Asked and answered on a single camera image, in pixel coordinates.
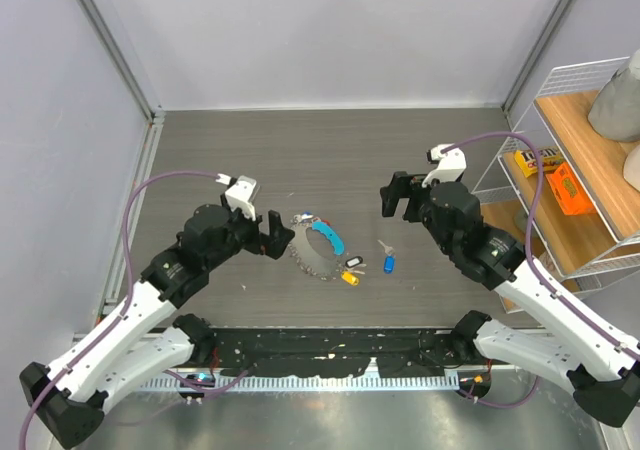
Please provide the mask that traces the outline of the large silver keyring with keys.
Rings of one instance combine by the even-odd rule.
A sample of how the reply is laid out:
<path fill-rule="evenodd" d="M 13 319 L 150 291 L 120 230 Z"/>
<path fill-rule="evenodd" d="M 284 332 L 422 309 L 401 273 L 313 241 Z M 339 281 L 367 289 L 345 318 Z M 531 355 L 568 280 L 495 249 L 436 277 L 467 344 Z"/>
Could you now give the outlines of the large silver keyring with keys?
<path fill-rule="evenodd" d="M 366 275 L 364 259 L 349 253 L 344 240 L 327 220 L 303 212 L 294 214 L 290 223 L 295 235 L 288 249 L 304 274 L 323 282 L 360 284 Z"/>

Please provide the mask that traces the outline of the silver key with blue tag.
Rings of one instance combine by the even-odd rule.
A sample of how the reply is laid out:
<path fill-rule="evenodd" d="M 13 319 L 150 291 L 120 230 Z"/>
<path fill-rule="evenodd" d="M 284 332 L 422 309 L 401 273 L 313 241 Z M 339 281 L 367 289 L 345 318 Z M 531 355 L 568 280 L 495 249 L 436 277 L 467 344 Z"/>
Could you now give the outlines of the silver key with blue tag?
<path fill-rule="evenodd" d="M 392 246 L 384 243 L 382 240 L 379 240 L 378 243 L 381 245 L 385 253 L 383 272 L 385 274 L 392 274 L 395 270 L 396 265 L 395 249 Z"/>

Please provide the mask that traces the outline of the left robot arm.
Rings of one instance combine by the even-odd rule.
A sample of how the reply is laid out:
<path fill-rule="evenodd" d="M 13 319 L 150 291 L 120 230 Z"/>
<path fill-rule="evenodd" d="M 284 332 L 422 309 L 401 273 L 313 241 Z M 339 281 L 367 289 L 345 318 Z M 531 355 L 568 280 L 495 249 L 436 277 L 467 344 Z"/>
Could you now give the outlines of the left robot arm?
<path fill-rule="evenodd" d="M 210 273 L 241 251 L 280 258 L 294 238 L 278 212 L 246 217 L 227 205 L 202 205 L 176 241 L 156 255 L 130 293 L 83 340 L 44 365 L 32 362 L 19 375 L 30 412 L 39 417 L 64 449 L 87 440 L 105 416 L 147 378 L 187 363 L 210 363 L 216 347 L 212 329 L 187 314 L 155 341 L 133 346 L 162 320 L 174 316 L 209 283 Z"/>

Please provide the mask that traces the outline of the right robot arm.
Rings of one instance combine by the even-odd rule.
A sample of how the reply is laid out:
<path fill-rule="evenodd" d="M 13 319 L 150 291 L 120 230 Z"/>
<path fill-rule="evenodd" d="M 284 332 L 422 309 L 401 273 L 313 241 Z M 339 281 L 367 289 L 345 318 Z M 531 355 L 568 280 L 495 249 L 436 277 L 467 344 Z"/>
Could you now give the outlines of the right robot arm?
<path fill-rule="evenodd" d="M 418 176 L 396 172 L 380 196 L 385 217 L 407 200 L 404 220 L 422 224 L 465 277 L 519 305 L 556 339 L 533 337 L 472 310 L 454 328 L 459 361 L 485 357 L 516 365 L 568 392 L 595 420 L 623 426 L 639 403 L 637 339 L 596 314 L 538 260 L 528 261 L 520 241 L 484 221 L 479 200 L 463 183 L 423 186 Z"/>

